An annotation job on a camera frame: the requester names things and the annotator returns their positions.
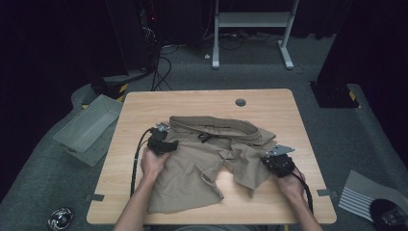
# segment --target wooden table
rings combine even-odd
[[[236,105],[237,99],[246,105]],[[115,223],[129,199],[133,158],[143,132],[170,116],[215,116],[247,120],[277,135],[278,144],[295,148],[290,153],[305,174],[314,198],[315,216],[320,223],[333,223],[336,214],[329,196],[318,196],[326,189],[319,165],[309,142],[299,111],[290,90],[186,90],[130,92],[126,95],[114,137],[103,166],[93,200],[89,223]],[[141,178],[138,167],[137,184]],[[287,201],[270,177],[252,192],[235,183],[223,168],[217,185],[224,199],[216,205],[174,214],[152,214],[146,224],[296,223]]]

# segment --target grommet hole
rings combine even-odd
[[[246,105],[246,101],[244,99],[242,99],[242,98],[239,98],[239,99],[235,100],[235,104],[237,106],[239,106],[239,107],[243,107],[243,106]]]

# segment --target metal bracket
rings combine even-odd
[[[267,155],[280,156],[280,155],[287,154],[293,151],[294,151],[294,148],[292,147],[276,144],[270,151],[267,152]]]
[[[170,127],[162,122],[156,123],[156,127],[157,127],[157,130],[159,130],[159,132],[170,130]]]

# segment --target forearm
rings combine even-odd
[[[147,202],[153,190],[155,178],[141,178],[135,193],[129,199],[120,215],[114,230],[142,230],[147,212]]]
[[[315,216],[310,211],[306,200],[302,197],[289,198],[289,202],[293,208],[294,215],[299,222],[302,231],[322,231],[320,224]]]

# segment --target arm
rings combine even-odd
[[[141,159],[141,169],[143,177],[141,178],[138,187],[129,199],[126,207],[116,222],[114,230],[142,230],[144,224],[144,217],[147,212],[147,202],[152,193],[154,183],[156,182],[159,173],[162,171],[168,153],[162,157],[156,157],[149,149],[144,149],[143,157]]]
[[[295,170],[294,174],[304,178],[303,174]],[[320,224],[309,210],[308,204],[303,197],[304,189],[299,180],[288,175],[282,178],[275,176],[279,189],[286,196],[294,211],[302,231],[322,231]]]

